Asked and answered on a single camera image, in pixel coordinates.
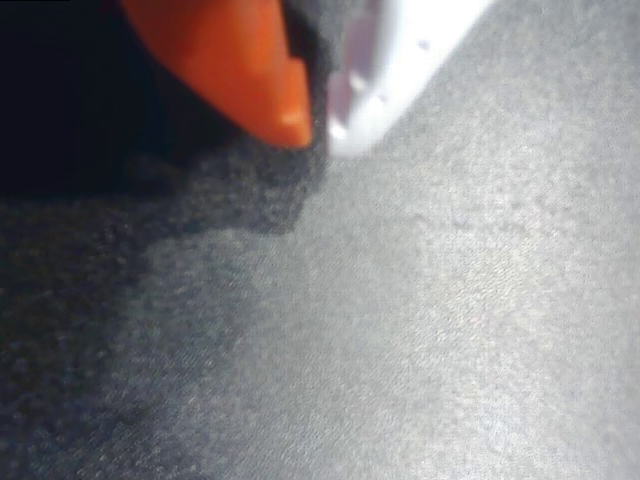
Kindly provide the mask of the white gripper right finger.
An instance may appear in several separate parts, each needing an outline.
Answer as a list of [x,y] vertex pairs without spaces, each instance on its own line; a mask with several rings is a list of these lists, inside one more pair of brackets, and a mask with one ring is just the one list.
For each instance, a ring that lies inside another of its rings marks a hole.
[[368,152],[408,112],[492,5],[489,0],[361,1],[328,80],[328,153]]

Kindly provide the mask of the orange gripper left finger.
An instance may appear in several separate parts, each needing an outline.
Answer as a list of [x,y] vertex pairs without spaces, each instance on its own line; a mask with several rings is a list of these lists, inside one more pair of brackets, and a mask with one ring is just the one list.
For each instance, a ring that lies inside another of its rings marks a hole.
[[289,51],[276,0],[128,0],[123,11],[151,55],[254,137],[276,147],[312,141],[304,62]]

